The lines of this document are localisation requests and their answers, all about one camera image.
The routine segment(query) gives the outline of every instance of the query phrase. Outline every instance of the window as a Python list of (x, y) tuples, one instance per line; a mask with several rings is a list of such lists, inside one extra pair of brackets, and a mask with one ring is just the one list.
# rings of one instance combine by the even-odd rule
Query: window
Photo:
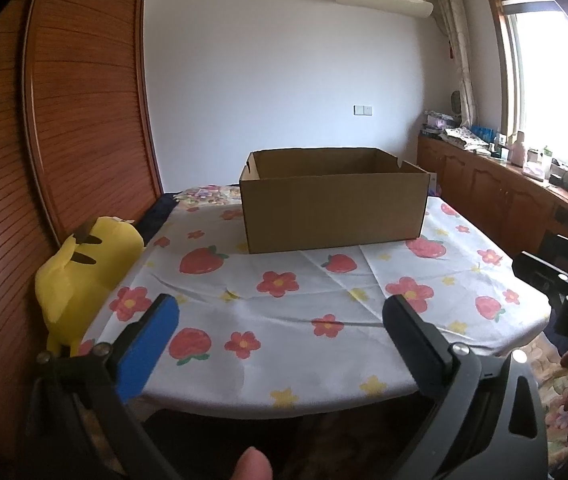
[(502, 64), (502, 132), (568, 164), (568, 17), (553, 0), (490, 0)]

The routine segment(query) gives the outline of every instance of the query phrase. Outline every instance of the tablecloth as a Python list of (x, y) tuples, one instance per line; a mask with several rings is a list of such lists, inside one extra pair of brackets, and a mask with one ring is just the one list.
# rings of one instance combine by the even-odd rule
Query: tablecloth
[[(478, 354), (526, 344), (548, 321), (547, 298), (439, 198), (416, 240), (271, 254), (248, 254), (237, 188), (177, 198), (81, 346), (113, 342), (173, 295), (179, 325), (142, 394), (157, 407), (270, 418), (408, 394), (416, 385), (381, 320), (392, 294)], [(380, 199), (345, 204), (357, 200)]]

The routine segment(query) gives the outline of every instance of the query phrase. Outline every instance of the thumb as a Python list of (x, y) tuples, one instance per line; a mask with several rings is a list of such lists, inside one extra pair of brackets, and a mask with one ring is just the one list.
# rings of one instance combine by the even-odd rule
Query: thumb
[(231, 480), (272, 480), (273, 469), (269, 459), (254, 447), (240, 456)]

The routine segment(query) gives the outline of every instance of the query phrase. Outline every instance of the metal screw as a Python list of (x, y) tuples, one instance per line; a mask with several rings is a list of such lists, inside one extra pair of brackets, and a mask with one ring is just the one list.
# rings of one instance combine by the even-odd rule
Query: metal screw
[(108, 354), (110, 354), (111, 350), (112, 346), (110, 346), (110, 343), (97, 343), (92, 348), (92, 353), (97, 357), (106, 357)]
[(38, 365), (46, 365), (50, 362), (51, 359), (52, 359), (51, 352), (44, 351), (44, 352), (39, 352), (39, 354), (37, 354), (35, 361), (37, 362)]
[(457, 355), (468, 355), (471, 352), (471, 349), (464, 343), (453, 343), (451, 345), (451, 349), (453, 350), (453, 353)]
[(526, 352), (523, 350), (520, 349), (513, 350), (513, 353), (511, 355), (513, 356), (513, 359), (515, 359), (515, 361), (517, 361), (518, 363), (524, 364), (526, 361), (528, 361), (528, 357), (526, 357)]

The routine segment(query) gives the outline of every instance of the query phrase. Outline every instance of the pink bottle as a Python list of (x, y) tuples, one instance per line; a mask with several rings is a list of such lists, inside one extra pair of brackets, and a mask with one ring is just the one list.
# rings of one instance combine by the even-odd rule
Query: pink bottle
[(510, 163), (521, 168), (526, 161), (526, 148), (524, 147), (524, 132), (518, 131), (518, 140), (510, 147)]

